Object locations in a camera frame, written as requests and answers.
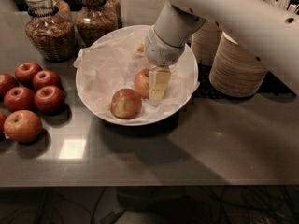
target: apple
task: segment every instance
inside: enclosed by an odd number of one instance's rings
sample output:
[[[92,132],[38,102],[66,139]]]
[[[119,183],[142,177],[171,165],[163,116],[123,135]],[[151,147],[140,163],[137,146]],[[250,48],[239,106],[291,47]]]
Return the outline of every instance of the apple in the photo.
[[[150,98],[149,71],[149,69],[142,69],[134,78],[134,90],[144,99]]]
[[[43,130],[40,117],[30,110],[18,110],[7,116],[4,132],[13,141],[29,143],[38,138]]]
[[[19,86],[19,82],[15,77],[7,73],[0,73],[0,100],[3,101],[6,93],[17,86]]]
[[[139,94],[129,88],[123,88],[114,93],[110,111],[120,119],[133,119],[141,111],[142,100]]]
[[[50,70],[38,72],[32,80],[32,85],[35,91],[44,86],[57,86],[60,89],[63,88],[62,80],[60,79],[59,75]]]
[[[4,97],[4,106],[10,112],[21,109],[34,111],[36,109],[35,93],[24,86],[12,88]]]
[[[45,115],[54,115],[64,108],[64,93],[57,86],[45,86],[35,94],[37,109]]]
[[[38,63],[22,63],[15,69],[15,77],[18,81],[26,87],[32,87],[32,80],[37,72],[43,69]]]
[[[5,113],[0,111],[0,140],[4,140],[6,138],[6,136],[4,135],[4,129],[3,129],[3,125],[4,125],[4,122],[6,119],[7,119],[7,116],[5,115]]]

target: table surface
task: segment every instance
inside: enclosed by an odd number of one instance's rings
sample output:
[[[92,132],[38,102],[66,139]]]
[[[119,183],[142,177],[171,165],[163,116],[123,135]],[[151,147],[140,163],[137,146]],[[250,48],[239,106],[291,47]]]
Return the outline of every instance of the table surface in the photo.
[[[0,143],[0,187],[299,184],[297,97],[192,98],[162,123],[109,125],[80,101],[75,57],[43,60],[27,21],[26,13],[0,13],[1,72],[28,61],[56,71],[68,108],[39,114],[44,133],[33,144]],[[3,103],[0,110],[8,114]]]

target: floor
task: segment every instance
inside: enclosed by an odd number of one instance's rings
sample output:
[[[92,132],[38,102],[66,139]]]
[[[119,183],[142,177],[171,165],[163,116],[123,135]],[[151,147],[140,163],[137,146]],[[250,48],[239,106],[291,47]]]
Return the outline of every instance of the floor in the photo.
[[[16,11],[0,0],[0,12]],[[0,188],[0,224],[299,223],[298,187]]]

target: stacked paper cup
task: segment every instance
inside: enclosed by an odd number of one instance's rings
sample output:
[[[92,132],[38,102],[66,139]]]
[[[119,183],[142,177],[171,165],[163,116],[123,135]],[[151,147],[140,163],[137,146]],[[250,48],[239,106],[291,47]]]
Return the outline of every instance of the stacked paper cup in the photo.
[[[217,47],[221,40],[222,30],[212,21],[205,24],[192,35],[191,50],[198,63],[211,66]]]
[[[222,33],[209,75],[214,88],[232,97],[250,97],[260,88],[266,73],[256,57]]]

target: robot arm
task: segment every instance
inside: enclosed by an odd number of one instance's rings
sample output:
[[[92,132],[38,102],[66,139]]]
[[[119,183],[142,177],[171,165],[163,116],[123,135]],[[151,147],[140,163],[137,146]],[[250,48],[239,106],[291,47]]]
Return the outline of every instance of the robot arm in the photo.
[[[205,20],[218,24],[299,94],[299,17],[260,0],[168,0],[145,40],[149,61],[176,63]]]

